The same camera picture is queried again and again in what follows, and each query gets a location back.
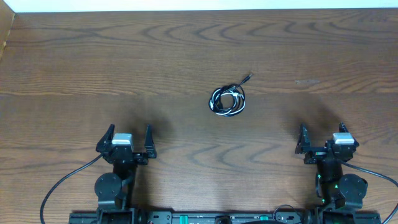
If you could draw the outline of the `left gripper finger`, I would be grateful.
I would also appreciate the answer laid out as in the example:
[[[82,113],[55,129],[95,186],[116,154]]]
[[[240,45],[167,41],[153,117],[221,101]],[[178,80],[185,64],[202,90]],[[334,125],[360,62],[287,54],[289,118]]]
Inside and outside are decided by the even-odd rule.
[[[114,128],[114,124],[109,125],[108,130],[105,132],[103,137],[98,141],[96,145],[96,152],[105,152],[107,147],[112,144]]]
[[[149,124],[147,125],[147,128],[146,128],[144,147],[146,149],[146,153],[147,153],[147,156],[149,159],[157,158],[157,151],[155,149],[155,144],[154,144],[154,140],[152,137],[152,129]]]

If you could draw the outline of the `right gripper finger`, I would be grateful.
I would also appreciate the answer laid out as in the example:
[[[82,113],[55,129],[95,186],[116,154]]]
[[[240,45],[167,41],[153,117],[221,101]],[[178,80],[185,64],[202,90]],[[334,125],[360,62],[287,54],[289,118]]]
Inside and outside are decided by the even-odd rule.
[[[309,151],[309,149],[310,149],[310,139],[308,136],[308,129],[304,124],[301,124],[298,141],[295,148],[295,153],[305,154]]]
[[[350,133],[349,131],[348,131],[348,128],[346,127],[346,125],[344,124],[344,122],[341,122],[340,124],[339,124],[339,133]],[[355,145],[356,147],[358,147],[359,146],[359,142],[355,139],[355,143],[354,144],[352,144],[352,145]]]

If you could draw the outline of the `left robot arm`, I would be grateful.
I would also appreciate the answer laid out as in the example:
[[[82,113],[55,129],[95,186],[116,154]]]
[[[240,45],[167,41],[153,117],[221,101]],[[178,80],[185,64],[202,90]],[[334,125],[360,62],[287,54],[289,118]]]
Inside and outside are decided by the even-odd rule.
[[[115,133],[111,124],[96,145],[113,171],[101,175],[95,183],[98,197],[98,223],[146,223],[147,214],[131,203],[137,168],[157,157],[152,137],[152,128],[146,127],[144,152],[134,150],[133,136],[128,133]]]

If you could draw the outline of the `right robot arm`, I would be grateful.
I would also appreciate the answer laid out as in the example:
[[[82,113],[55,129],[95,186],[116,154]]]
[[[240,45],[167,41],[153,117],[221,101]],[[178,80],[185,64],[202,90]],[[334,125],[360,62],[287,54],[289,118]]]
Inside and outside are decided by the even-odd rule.
[[[324,146],[312,146],[308,129],[300,125],[296,154],[306,165],[316,165],[315,188],[322,205],[305,212],[304,223],[354,223],[363,207],[368,183],[355,174],[344,174],[342,165],[353,158],[359,143],[343,123]]]

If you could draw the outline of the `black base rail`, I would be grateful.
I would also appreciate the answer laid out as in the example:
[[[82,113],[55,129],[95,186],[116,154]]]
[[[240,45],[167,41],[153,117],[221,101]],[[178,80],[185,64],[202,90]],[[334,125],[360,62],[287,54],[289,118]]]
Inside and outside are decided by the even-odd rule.
[[[217,224],[217,223],[381,223],[377,213],[325,212],[317,219],[313,212],[281,210],[266,213],[200,213],[145,211],[132,208],[128,211],[71,213],[68,224],[130,223],[130,224]]]

